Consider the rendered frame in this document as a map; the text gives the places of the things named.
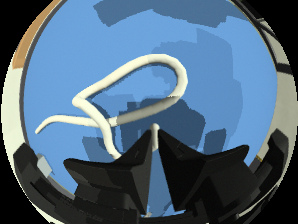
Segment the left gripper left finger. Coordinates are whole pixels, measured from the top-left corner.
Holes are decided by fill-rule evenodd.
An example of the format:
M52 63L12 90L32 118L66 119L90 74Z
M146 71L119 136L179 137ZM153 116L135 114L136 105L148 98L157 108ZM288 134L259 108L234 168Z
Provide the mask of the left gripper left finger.
M146 215L152 152L152 131L146 130L129 150L113 162L68 158L63 164L77 184L129 194L140 214Z

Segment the white rope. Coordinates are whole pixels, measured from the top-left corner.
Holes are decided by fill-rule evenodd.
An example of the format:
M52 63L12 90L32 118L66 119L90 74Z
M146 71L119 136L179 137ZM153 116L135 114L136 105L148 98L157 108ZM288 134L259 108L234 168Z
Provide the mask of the white rope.
M122 114L116 117L105 119L104 116L87 100L87 97L92 94L103 90L130 73L131 71L148 64L161 63L166 64L175 70L177 75L177 85L173 92L166 98L158 101L152 105L146 106L144 108ZM123 66L119 67L111 74L106 76L104 79L94 83L93 85L85 88L79 92L72 100L72 104L85 112L90 118L67 116L67 115L55 115L44 120L40 126L35 130L38 134L46 125L52 122L65 122L70 124L84 125L89 127L100 128L103 134L104 144L108 153L116 160L121 154L117 152L112 142L112 134L110 127L115 127L118 125L126 124L132 121L136 121L160 111L163 111L175 104L181 96L184 94L187 86L187 74L186 69L183 65L176 59L166 54L149 54L145 56L138 57L134 60L129 61ZM158 133L157 130L159 126L157 124L151 124L149 130L152 131L153 142L152 151L158 149Z

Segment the blue mat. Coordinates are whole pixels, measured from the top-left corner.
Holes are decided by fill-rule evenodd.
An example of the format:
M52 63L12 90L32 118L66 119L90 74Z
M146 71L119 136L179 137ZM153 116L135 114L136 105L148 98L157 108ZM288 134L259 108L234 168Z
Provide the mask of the blue mat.
M30 147L44 156L49 174L74 194L78 184L63 161L115 159L100 128L53 122L48 117L90 118L72 104L85 88L138 57L166 54L186 69L187 86L167 109L110 127L124 154L157 124L188 147L211 155L247 144L249 165L269 130L277 75L249 20L228 0L68 0L52 17L33 51L24 88ZM276 75L276 76L275 76ZM152 105L177 85L166 64L141 66L87 97L105 119Z

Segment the silver metal pin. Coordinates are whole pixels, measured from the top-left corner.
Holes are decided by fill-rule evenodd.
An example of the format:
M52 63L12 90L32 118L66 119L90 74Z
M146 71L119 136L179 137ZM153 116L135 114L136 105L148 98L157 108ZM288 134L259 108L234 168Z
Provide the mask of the silver metal pin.
M148 212L147 215L145 215L144 217L150 217L152 215L151 212Z

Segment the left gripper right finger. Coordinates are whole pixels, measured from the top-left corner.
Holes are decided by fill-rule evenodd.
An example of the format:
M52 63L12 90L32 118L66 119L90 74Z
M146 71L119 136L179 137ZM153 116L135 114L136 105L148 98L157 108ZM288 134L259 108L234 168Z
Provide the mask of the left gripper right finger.
M185 205L203 180L234 164L244 161L249 145L205 155L183 144L162 129L158 133L158 150L175 212Z

